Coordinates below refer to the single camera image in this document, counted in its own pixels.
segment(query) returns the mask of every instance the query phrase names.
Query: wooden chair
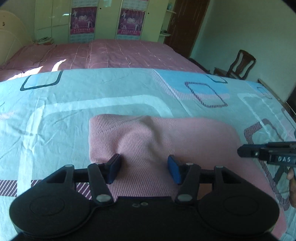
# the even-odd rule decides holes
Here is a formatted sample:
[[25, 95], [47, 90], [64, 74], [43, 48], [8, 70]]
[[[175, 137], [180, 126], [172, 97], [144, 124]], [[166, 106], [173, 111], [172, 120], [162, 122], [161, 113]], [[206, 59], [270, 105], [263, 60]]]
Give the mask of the wooden chair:
[[[242, 54], [242, 60], [240, 64], [236, 67], [235, 71], [233, 70], [234, 66], [237, 64], [239, 61], [239, 57]], [[250, 64], [250, 62], [253, 63], [248, 67], [246, 73], [244, 74], [243, 77], [240, 76], [240, 74], [244, 71], [246, 66]], [[225, 71], [223, 69], [215, 68], [214, 70], [214, 75], [219, 75], [221, 77], [229, 77], [233, 79], [240, 79], [240, 80], [245, 80], [250, 72], [250, 70], [254, 67], [256, 63], [256, 59], [249, 54], [247, 51], [240, 50], [239, 53], [237, 54], [236, 60], [232, 63], [228, 71]]]

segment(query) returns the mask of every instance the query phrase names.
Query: pink bedsheet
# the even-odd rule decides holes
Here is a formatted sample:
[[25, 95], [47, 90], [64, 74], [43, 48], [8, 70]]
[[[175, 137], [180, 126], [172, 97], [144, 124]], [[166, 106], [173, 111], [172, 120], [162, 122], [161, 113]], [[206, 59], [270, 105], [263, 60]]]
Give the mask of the pink bedsheet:
[[0, 81], [66, 69], [149, 68], [204, 73], [157, 42], [97, 39], [89, 44], [30, 45], [0, 69]]

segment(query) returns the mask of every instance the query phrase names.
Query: white wall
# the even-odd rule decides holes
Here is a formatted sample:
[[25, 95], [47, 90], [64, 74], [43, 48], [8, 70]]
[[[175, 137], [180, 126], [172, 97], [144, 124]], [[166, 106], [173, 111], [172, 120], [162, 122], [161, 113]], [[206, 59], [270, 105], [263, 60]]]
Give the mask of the white wall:
[[262, 79], [283, 101], [296, 85], [296, 13], [282, 0], [211, 0], [192, 58], [228, 70], [240, 49], [257, 63], [247, 80]]
[[36, 0], [8, 0], [1, 9], [14, 13], [26, 26], [32, 40], [35, 39], [34, 18]]

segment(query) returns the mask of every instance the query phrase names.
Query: human hand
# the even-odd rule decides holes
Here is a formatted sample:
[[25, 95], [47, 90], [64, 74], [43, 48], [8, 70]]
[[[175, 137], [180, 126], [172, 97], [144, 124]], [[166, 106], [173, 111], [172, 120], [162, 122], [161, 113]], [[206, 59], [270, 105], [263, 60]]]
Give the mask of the human hand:
[[290, 197], [289, 201], [292, 207], [296, 208], [296, 179], [294, 177], [294, 171], [293, 168], [290, 167], [289, 172], [287, 174], [287, 179], [290, 180], [289, 182], [289, 191], [290, 191]]

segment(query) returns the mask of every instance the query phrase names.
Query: bed headboard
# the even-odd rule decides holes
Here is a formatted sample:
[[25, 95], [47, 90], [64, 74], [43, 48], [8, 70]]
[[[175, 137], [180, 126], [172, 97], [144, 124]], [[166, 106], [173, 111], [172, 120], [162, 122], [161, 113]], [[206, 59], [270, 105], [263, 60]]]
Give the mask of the bed headboard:
[[0, 10], [0, 64], [9, 60], [21, 47], [32, 43], [21, 20], [9, 11]]

